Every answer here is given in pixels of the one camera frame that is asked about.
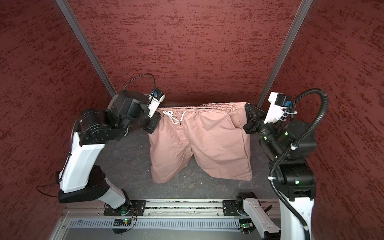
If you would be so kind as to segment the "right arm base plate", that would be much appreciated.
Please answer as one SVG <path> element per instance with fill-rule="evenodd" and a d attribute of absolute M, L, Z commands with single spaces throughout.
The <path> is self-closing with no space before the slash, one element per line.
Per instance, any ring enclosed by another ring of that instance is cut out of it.
<path fill-rule="evenodd" d="M 238 217 L 238 205 L 236 200 L 223 200 L 223 213 L 226 217 Z"/>

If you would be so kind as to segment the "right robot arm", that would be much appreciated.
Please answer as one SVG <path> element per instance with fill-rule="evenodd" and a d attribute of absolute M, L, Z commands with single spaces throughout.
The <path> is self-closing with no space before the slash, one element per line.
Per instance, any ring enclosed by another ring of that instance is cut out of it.
<path fill-rule="evenodd" d="M 239 230 L 243 234 L 258 233 L 262 240 L 311 240 L 312 210 L 316 197 L 316 178 L 307 157 L 317 147 L 317 123 L 290 119 L 287 124 L 266 123 L 267 113 L 245 105 L 247 134 L 257 134 L 259 143 L 270 158 L 269 181 L 280 204 L 281 225 L 268 215 L 272 206 L 263 209 L 251 192 L 237 196 Z"/>

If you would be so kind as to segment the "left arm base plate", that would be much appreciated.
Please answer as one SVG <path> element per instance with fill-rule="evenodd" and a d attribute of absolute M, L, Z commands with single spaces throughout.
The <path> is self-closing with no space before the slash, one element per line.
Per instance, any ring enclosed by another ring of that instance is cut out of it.
<path fill-rule="evenodd" d="M 117 209 L 105 204 L 104 216 L 142 216 L 146 203 L 146 200 L 130 200 Z"/>

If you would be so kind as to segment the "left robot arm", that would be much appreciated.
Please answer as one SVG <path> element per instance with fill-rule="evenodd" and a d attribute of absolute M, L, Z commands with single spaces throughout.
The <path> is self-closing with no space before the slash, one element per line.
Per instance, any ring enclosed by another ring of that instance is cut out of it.
<path fill-rule="evenodd" d="M 154 88 L 149 95 L 122 90 L 107 109 L 87 109 L 75 122 L 71 150 L 65 166 L 56 173 L 61 204 L 99 200 L 124 214 L 131 202 L 122 189 L 113 185 L 95 164 L 110 141 L 120 141 L 133 131 L 152 134 L 161 120 L 157 109 L 165 94 Z"/>

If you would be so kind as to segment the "pink shorts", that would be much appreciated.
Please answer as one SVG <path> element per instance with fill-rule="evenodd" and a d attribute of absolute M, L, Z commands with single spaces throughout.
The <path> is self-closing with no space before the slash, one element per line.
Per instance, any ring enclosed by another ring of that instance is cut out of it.
<path fill-rule="evenodd" d="M 251 137 L 244 102 L 161 108 L 149 134 L 151 174 L 157 184 L 174 178 L 195 158 L 213 178 L 250 181 Z"/>

